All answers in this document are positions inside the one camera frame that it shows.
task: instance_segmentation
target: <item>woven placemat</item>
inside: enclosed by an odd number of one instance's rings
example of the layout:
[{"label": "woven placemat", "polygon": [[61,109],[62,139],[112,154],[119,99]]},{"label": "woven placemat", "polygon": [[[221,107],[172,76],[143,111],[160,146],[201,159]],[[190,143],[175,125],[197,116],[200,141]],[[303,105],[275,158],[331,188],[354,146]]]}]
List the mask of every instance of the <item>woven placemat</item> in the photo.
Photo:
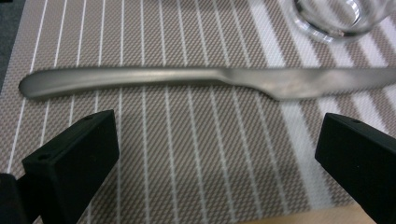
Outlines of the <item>woven placemat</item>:
[{"label": "woven placemat", "polygon": [[236,87],[146,86],[33,102],[26,75],[76,66],[396,66],[396,16],[324,45],[289,1],[28,0],[0,98],[1,172],[78,119],[114,109],[120,161],[81,223],[234,223],[353,203],[314,160],[326,112],[396,135],[396,86],[301,102]]}]

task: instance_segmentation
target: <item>metal knife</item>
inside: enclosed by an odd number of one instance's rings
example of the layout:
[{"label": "metal knife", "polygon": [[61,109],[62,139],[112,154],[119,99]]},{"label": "metal knife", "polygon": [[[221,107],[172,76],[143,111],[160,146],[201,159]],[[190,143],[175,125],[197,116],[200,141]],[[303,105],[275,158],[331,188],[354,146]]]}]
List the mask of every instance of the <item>metal knife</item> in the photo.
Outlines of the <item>metal knife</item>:
[{"label": "metal knife", "polygon": [[45,70],[19,86],[28,99],[151,84],[229,84],[263,91],[276,100],[317,98],[396,83],[396,68],[169,68],[96,67]]}]

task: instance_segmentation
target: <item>knife handle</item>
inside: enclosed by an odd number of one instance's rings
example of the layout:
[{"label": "knife handle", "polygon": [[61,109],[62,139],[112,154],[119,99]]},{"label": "knife handle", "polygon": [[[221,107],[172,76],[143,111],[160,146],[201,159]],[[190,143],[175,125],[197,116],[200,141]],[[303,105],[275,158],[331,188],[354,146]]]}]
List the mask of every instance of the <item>knife handle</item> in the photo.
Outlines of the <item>knife handle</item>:
[{"label": "knife handle", "polygon": [[28,99],[73,94],[121,86],[145,84],[207,84],[228,82],[223,68],[131,68],[97,67],[38,71],[25,77],[19,86]]}]

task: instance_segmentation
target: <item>black block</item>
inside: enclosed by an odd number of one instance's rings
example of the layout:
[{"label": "black block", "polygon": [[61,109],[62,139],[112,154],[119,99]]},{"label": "black block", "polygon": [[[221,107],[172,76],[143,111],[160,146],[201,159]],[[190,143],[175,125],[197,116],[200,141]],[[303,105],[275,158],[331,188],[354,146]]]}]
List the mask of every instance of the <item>black block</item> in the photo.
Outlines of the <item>black block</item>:
[{"label": "black block", "polygon": [[326,114],[315,158],[377,223],[396,223],[396,139]]},{"label": "black block", "polygon": [[29,223],[17,180],[13,175],[0,174],[0,222],[2,224]]},{"label": "black block", "polygon": [[79,120],[22,163],[45,223],[76,223],[119,158],[114,112]]}]

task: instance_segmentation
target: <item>drinking glass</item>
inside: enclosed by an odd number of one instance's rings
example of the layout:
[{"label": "drinking glass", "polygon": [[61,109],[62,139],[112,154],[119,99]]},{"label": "drinking glass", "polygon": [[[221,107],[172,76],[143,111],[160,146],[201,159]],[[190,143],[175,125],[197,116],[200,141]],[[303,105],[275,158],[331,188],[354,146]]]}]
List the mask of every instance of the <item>drinking glass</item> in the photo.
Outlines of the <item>drinking glass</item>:
[{"label": "drinking glass", "polygon": [[349,42],[369,33],[396,0],[289,0],[292,21],[314,39]]}]

